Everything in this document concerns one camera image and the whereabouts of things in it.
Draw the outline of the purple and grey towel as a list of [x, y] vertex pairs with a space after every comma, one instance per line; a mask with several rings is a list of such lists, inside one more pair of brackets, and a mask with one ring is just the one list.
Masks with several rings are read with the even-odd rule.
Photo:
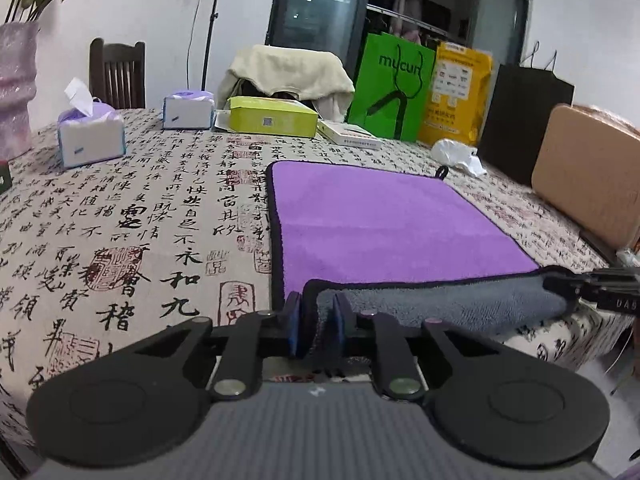
[[544, 289], [560, 266], [537, 266], [443, 176], [321, 162], [266, 171], [271, 301], [300, 295], [296, 356], [316, 344], [332, 298], [416, 327], [439, 318], [495, 335], [574, 311]]

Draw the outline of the pink hard case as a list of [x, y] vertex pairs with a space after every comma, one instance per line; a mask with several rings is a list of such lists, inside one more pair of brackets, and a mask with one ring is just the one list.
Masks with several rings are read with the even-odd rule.
[[532, 188], [609, 248], [633, 248], [639, 243], [639, 130], [594, 106], [556, 106]]

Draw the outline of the calligraphy print tablecloth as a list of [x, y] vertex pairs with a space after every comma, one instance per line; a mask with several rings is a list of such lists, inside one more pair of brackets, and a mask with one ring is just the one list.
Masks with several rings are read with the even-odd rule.
[[265, 172], [304, 160], [431, 176], [426, 148], [163, 131], [124, 113], [120, 159], [64, 169], [55, 128], [10, 166], [1, 199], [1, 433], [29, 444], [50, 375], [201, 312], [273, 305]]

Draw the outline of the crumpled white tissue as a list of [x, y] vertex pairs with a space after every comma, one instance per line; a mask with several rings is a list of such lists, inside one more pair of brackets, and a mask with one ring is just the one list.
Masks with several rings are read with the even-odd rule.
[[455, 140], [438, 140], [431, 148], [431, 156], [435, 162], [459, 169], [471, 177], [480, 178], [487, 174], [477, 156], [477, 149]]

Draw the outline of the white flat box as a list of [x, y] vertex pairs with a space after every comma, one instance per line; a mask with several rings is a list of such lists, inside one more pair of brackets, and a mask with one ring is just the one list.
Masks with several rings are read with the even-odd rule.
[[348, 148], [365, 148], [366, 150], [379, 150], [383, 141], [357, 125], [349, 125], [346, 122], [330, 122], [319, 119], [317, 130], [326, 140], [336, 145]]

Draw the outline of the black paper bag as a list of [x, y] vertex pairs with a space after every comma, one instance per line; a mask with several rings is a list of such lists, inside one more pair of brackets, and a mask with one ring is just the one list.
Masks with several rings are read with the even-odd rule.
[[555, 76], [553, 55], [543, 68], [499, 68], [477, 155], [520, 185], [532, 177], [552, 110], [573, 103], [575, 87]]

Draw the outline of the lime green box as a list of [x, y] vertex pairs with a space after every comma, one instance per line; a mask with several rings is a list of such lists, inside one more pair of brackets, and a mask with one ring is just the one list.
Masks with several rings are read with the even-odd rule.
[[229, 126], [235, 132], [305, 139], [316, 134], [318, 113], [301, 102], [232, 96], [228, 104]]

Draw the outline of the yellow plastic bag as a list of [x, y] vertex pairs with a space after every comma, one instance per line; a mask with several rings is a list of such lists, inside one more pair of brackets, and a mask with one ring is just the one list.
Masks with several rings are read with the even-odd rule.
[[418, 140], [450, 139], [475, 146], [480, 138], [494, 60], [489, 53], [442, 42], [427, 92]]

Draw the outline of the green mucun paper bag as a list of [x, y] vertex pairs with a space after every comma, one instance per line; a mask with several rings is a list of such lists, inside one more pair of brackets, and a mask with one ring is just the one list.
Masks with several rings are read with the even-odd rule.
[[383, 139], [414, 142], [436, 53], [405, 39], [370, 34], [347, 121]]

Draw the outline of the cream cloth covered chair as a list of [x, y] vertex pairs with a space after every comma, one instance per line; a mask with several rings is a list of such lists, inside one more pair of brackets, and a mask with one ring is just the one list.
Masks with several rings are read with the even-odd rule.
[[320, 117], [330, 122], [344, 122], [355, 93], [341, 59], [326, 51], [260, 44], [241, 50], [222, 77], [217, 102], [226, 104], [244, 81], [265, 96], [286, 93], [311, 102]]

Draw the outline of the purple tissue pack with tissue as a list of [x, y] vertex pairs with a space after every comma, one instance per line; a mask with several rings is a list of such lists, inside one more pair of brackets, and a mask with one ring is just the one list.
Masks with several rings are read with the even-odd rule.
[[58, 116], [58, 148], [65, 169], [106, 162], [126, 154], [122, 115], [96, 101], [88, 87], [73, 78], [64, 90], [70, 109]]

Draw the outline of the dark wooden chair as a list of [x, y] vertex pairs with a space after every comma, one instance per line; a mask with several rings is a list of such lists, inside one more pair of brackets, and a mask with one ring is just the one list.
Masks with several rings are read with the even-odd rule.
[[145, 43], [106, 44], [94, 38], [89, 47], [89, 89], [116, 110], [145, 108]]

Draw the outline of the red and green box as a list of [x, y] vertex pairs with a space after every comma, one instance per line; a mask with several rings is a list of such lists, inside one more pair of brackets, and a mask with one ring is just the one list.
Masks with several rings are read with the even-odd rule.
[[6, 160], [0, 160], [0, 194], [5, 193], [12, 186], [12, 176], [9, 163]]

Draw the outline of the studio light on stand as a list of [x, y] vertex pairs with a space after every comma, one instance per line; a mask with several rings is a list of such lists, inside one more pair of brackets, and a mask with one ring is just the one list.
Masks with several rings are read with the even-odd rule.
[[[192, 49], [193, 49], [194, 39], [195, 39], [196, 24], [198, 24], [198, 14], [200, 13], [202, 1], [203, 0], [196, 0], [196, 5], [192, 15], [189, 41], [188, 41], [188, 44], [186, 45], [186, 86], [188, 88], [192, 87], [192, 84], [191, 84]], [[205, 46], [204, 46], [203, 58], [202, 58], [201, 78], [200, 78], [200, 83], [198, 84], [198, 88], [201, 91], [204, 91], [206, 89], [206, 84], [207, 84], [210, 49], [212, 48], [215, 24], [219, 18], [218, 4], [219, 4], [219, 0], [213, 0], [212, 6], [210, 7], [208, 21], [207, 21], [207, 32], [206, 32]]]

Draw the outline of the pink textured vase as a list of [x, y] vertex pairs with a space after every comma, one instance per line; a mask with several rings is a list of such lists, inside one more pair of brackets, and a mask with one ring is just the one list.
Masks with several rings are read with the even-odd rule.
[[11, 22], [1, 26], [0, 148], [12, 160], [32, 148], [28, 103], [36, 96], [38, 24]]

